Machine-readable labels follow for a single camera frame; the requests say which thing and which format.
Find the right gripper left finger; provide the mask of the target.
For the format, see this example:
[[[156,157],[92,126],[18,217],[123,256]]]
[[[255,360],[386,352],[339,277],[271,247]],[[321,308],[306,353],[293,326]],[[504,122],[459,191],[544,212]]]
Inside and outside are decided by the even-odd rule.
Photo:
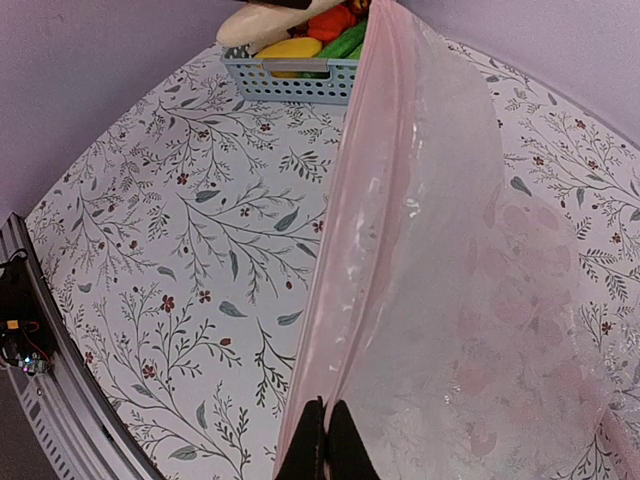
[[[325,407],[321,397],[308,401],[280,467],[280,480],[322,480]]]

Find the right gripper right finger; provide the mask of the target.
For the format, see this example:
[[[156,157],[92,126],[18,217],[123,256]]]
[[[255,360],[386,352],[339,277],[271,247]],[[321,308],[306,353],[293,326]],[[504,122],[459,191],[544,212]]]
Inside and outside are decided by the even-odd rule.
[[[380,480],[344,400],[332,410],[326,448],[330,479]]]

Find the clear zip bag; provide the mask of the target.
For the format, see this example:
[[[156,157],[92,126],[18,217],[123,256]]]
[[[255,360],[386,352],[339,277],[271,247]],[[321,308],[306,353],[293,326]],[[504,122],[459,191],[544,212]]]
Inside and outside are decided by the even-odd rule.
[[[507,180],[485,78],[377,1],[338,152],[273,475],[344,400],[380,479],[635,479],[639,433],[579,323],[571,222]]]

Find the white daikon radish toy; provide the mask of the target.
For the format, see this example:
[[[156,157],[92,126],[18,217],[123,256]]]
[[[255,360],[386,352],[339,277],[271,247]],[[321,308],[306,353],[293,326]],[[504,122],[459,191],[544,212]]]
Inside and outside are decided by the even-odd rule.
[[[339,0],[248,1],[221,24],[216,41],[226,48],[266,41],[339,3]]]

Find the floral patterned table mat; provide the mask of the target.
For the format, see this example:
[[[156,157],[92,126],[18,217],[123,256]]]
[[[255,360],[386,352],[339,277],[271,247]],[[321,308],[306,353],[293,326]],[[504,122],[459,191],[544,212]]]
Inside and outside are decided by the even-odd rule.
[[[639,433],[639,152],[460,44],[497,112],[507,180],[577,237],[578,309]],[[346,110],[248,102],[217,47],[106,130],[27,218],[82,364],[168,479],[266,479]]]

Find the light blue plastic basket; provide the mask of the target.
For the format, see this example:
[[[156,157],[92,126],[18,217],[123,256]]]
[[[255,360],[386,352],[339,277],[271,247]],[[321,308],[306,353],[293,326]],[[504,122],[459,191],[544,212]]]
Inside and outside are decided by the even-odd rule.
[[[221,58],[248,101],[347,105],[358,67],[354,59],[257,59],[247,47],[224,51]]]

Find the yellow pepper toy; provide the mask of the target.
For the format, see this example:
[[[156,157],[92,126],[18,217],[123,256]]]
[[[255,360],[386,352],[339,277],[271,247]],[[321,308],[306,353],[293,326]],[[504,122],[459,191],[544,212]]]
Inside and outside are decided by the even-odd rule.
[[[259,51],[255,59],[310,59],[323,49],[321,41],[312,37],[295,37],[274,43]]]

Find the green cucumber toy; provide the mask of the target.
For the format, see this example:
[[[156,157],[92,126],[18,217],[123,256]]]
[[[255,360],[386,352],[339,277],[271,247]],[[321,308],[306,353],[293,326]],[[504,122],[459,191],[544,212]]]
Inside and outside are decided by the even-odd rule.
[[[367,20],[345,30],[328,43],[317,55],[321,59],[356,60],[359,58],[367,30]]]

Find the orange pepper toy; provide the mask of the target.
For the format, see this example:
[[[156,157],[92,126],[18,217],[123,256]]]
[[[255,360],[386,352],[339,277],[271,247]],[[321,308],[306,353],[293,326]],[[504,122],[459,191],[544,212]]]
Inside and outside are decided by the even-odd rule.
[[[309,37],[328,44],[357,23],[357,17],[345,5],[337,5],[308,21]]]

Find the front aluminium rail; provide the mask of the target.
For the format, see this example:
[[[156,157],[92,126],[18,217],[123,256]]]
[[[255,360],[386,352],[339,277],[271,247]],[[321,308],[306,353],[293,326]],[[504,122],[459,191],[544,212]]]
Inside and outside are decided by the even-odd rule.
[[[161,479],[101,391],[63,325],[24,219],[12,213],[1,228],[1,260],[23,254],[34,303],[53,340],[52,366],[32,377],[9,377],[21,407],[60,479]]]

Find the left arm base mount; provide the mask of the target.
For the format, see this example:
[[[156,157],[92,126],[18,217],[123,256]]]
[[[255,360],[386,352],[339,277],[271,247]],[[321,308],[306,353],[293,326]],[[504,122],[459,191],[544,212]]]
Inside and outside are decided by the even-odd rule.
[[[28,272],[28,253],[17,249],[1,263],[1,364],[29,376],[47,373],[55,338]]]

